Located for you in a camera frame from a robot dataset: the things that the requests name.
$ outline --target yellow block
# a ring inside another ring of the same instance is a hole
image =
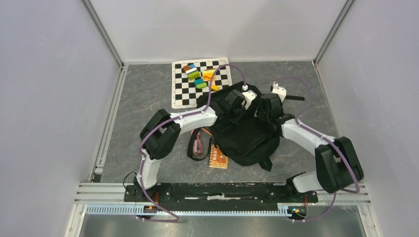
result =
[[[219,88],[218,86],[216,86],[216,85],[212,84],[212,85],[211,85],[211,90],[218,91],[218,90],[220,90],[220,88]]]
[[[207,69],[202,72],[202,77],[205,80],[211,80],[212,74],[214,74],[215,69]]]

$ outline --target gray floor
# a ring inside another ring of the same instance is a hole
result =
[[[308,216],[321,214],[324,207],[310,206]],[[335,206],[324,217],[293,224],[283,217],[182,216],[179,223],[142,222],[133,216],[86,215],[81,237],[364,237],[355,206]]]
[[[325,134],[337,136],[320,81],[311,62],[245,62],[235,63],[246,76],[247,82],[256,85],[262,93],[269,92],[275,79],[298,76],[305,79],[312,91],[311,107],[300,118],[305,124]],[[233,83],[241,80],[232,71]],[[290,95],[306,96],[302,83],[287,79],[280,83]],[[179,112],[171,108],[171,65],[130,65],[119,103],[118,113],[106,157],[102,183],[121,183],[126,174],[138,171],[140,155],[139,133],[159,109]],[[286,113],[296,114],[305,102],[286,101]],[[314,157],[292,141],[282,139],[271,156],[271,172],[258,164],[243,167],[229,160],[228,169],[215,169],[207,161],[196,162],[186,156],[189,140],[187,133],[176,142],[172,153],[166,157],[158,173],[159,182],[280,182],[292,175],[315,169]]]

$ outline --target black strap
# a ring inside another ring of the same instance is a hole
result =
[[[260,168],[266,170],[266,171],[271,171],[272,169],[272,162],[271,159],[268,157],[264,160],[262,160],[261,162],[259,162]]]
[[[201,128],[197,128],[197,129],[195,129],[192,132],[191,139],[189,139],[188,150],[186,151],[186,155],[189,158],[193,159],[194,161],[203,161],[203,160],[205,160],[205,158],[207,158],[208,154],[211,151],[211,141],[212,141],[213,138],[210,138],[210,140],[209,140],[207,154],[203,158],[196,158],[196,157],[194,157],[194,153],[193,153],[192,150],[193,150],[193,147],[194,147],[194,141],[197,139],[197,135],[198,135],[198,132],[200,130],[201,130]]]
[[[286,95],[285,99],[286,100],[299,100],[299,101],[305,100],[304,96],[295,96],[295,95]]]

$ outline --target black mounting base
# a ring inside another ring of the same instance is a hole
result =
[[[125,202],[148,202],[138,185],[127,185]],[[314,191],[292,195],[279,183],[160,183],[147,194],[173,211],[278,210],[277,203],[318,202]]]

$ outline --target white connector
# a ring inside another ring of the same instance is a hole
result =
[[[251,102],[256,99],[256,93],[254,93],[252,90],[246,91],[246,92],[242,92],[242,94],[245,96],[245,100],[246,100],[246,105],[245,105],[245,109],[248,109]]]
[[[281,102],[283,102],[285,100],[285,97],[287,96],[287,90],[279,86],[277,82],[274,82],[272,85],[272,93],[277,94],[281,99]]]

